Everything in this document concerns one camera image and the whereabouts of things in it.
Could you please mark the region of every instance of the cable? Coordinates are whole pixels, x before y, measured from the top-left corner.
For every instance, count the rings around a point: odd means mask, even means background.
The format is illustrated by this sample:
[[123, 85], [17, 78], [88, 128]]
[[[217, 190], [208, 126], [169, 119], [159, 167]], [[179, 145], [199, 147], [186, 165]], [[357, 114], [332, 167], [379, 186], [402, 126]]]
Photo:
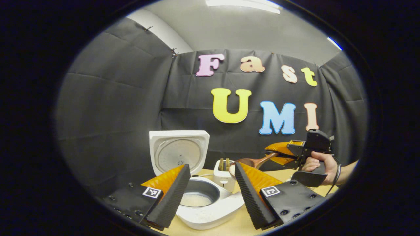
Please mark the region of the cable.
[[337, 183], [337, 181], [338, 181], [338, 179], [340, 177], [340, 173], [341, 173], [341, 164], [340, 164], [339, 160], [337, 160], [337, 158], [335, 158], [335, 157], [333, 157], [333, 158], [337, 162], [337, 173], [336, 173], [336, 177], [334, 178], [333, 185], [331, 186], [330, 190], [328, 191], [328, 193], [325, 196], [327, 196], [331, 192], [331, 190], [333, 189], [334, 185]]

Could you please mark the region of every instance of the pink letter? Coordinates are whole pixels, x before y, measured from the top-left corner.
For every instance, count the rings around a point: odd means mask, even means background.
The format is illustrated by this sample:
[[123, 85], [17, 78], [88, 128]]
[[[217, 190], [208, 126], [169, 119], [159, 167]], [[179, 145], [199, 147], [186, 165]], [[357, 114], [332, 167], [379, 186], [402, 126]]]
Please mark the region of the pink letter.
[[213, 71], [210, 70], [210, 67], [213, 69], [219, 68], [219, 60], [224, 60], [225, 56], [223, 54], [214, 54], [214, 55], [202, 55], [198, 57], [200, 59], [200, 69], [195, 74], [196, 76], [212, 76]]
[[317, 105], [315, 103], [305, 103], [303, 106], [306, 108], [306, 111], [308, 111], [308, 126], [306, 127], [306, 130], [319, 129], [319, 126], [316, 124], [315, 109]]

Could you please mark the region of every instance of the inner pot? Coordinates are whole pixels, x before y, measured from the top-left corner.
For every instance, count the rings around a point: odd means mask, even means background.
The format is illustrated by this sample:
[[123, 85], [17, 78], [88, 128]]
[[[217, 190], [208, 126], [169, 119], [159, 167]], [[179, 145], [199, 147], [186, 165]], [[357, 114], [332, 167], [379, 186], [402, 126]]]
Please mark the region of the inner pot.
[[181, 205], [186, 207], [205, 207], [217, 201], [219, 196], [219, 189], [211, 183], [190, 179], [182, 197]]

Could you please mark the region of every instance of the ceiling light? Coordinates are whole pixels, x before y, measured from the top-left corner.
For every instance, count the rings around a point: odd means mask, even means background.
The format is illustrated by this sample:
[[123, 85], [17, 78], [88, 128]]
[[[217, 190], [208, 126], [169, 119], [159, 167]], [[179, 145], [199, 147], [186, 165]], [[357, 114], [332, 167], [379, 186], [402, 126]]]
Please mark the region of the ceiling light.
[[336, 47], [338, 47], [339, 49], [340, 49], [340, 51], [342, 51], [342, 49], [341, 49], [341, 47], [336, 43], [336, 42], [334, 42], [334, 40], [332, 40], [330, 37], [328, 37], [327, 38], [330, 42], [332, 42]]
[[268, 0], [206, 0], [209, 7], [213, 6], [241, 6], [266, 10], [280, 14], [279, 6]]

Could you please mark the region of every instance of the foam letter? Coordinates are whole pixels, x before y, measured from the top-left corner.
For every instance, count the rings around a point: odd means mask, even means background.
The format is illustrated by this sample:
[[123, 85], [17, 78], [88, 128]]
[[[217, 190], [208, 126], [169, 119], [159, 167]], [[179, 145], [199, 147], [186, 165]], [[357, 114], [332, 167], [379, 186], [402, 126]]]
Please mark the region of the foam letter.
[[283, 77], [286, 81], [290, 83], [297, 82], [297, 77], [294, 74], [294, 69], [291, 66], [283, 65], [281, 66], [281, 70], [283, 71]]
[[318, 83], [312, 78], [312, 76], [315, 76], [315, 74], [311, 71], [311, 69], [309, 69], [309, 67], [305, 67], [300, 71], [305, 74], [306, 82], [308, 82], [309, 85], [314, 87], [317, 86]]
[[244, 57], [241, 59], [241, 70], [243, 72], [263, 72], [265, 71], [265, 67], [261, 62], [261, 59], [257, 57]]
[[210, 70], [210, 67], [213, 67], [213, 70], [219, 68], [219, 60], [224, 60], [225, 56], [223, 54], [214, 54], [214, 55], [201, 55], [198, 57], [200, 59], [200, 69], [195, 74], [196, 76], [212, 76], [213, 71]]
[[243, 121], [248, 115], [248, 97], [251, 91], [238, 89], [235, 92], [239, 96], [239, 110], [236, 114], [231, 114], [227, 110], [228, 96], [231, 94], [229, 89], [213, 89], [213, 115], [216, 119], [224, 123], [238, 123]]
[[274, 132], [276, 134], [279, 133], [282, 126], [282, 134], [294, 134], [293, 115], [294, 109], [296, 109], [295, 104], [284, 104], [280, 114], [273, 102], [263, 101], [260, 103], [260, 106], [264, 109], [263, 127], [260, 129], [260, 134], [271, 134], [273, 132], [270, 123], [273, 124]]
[[309, 131], [310, 129], [319, 129], [318, 124], [316, 123], [316, 107], [315, 103], [305, 103], [303, 105], [308, 112], [308, 125], [306, 126], [306, 130]]

